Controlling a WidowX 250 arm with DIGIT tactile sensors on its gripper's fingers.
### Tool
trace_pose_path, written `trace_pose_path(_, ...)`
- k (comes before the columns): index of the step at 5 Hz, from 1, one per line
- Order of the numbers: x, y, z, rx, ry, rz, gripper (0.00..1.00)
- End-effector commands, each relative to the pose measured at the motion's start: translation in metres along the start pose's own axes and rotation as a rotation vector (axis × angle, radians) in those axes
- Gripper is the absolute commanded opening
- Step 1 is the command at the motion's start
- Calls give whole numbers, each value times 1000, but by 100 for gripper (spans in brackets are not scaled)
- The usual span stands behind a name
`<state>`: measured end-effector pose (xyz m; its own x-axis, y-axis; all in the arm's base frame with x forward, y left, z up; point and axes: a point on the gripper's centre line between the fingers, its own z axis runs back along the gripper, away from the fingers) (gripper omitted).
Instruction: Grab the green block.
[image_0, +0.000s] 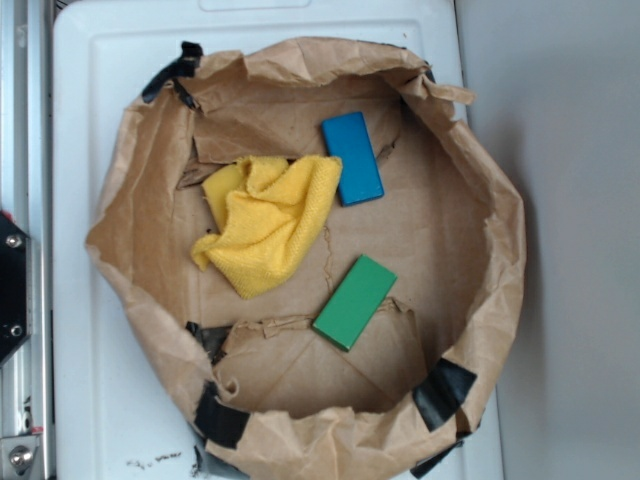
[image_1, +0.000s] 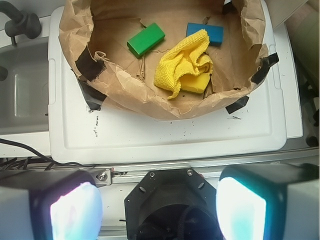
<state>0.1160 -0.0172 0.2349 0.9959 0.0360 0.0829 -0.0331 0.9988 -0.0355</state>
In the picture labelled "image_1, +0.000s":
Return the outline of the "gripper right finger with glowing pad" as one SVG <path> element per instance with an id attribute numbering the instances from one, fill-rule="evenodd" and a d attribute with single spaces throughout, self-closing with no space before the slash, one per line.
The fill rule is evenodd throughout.
<path id="1" fill-rule="evenodd" d="M 229 165 L 219 177 L 216 213 L 227 240 L 318 240 L 320 167 Z"/>

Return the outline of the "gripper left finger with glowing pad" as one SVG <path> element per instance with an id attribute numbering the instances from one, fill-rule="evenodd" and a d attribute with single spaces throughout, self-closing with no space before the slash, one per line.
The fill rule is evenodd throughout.
<path id="1" fill-rule="evenodd" d="M 96 240 L 101 193 L 86 170 L 1 170 L 2 240 Z"/>

